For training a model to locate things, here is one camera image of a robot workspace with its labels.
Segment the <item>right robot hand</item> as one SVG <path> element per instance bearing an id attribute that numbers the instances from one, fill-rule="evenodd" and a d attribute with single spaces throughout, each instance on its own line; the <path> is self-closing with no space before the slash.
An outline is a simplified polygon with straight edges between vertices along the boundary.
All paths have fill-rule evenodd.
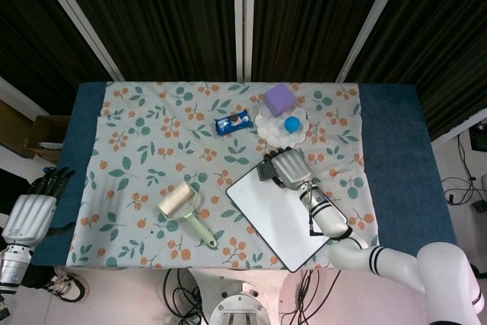
<path id="1" fill-rule="evenodd" d="M 313 175 L 300 152 L 287 147 L 272 150 L 263 156 L 259 178 L 272 180 L 277 186 L 297 190 L 304 183 L 313 181 Z"/>

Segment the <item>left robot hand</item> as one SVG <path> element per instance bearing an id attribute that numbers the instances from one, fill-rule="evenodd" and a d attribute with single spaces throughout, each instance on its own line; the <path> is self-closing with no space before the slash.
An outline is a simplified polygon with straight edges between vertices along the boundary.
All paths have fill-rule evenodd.
<path id="1" fill-rule="evenodd" d="M 16 199 L 8 220 L 2 229 L 2 238 L 8 245 L 35 247 L 45 237 L 62 235 L 75 226 L 69 222 L 62 227 L 51 225 L 58 201 L 75 174 L 74 170 L 50 167 Z"/>

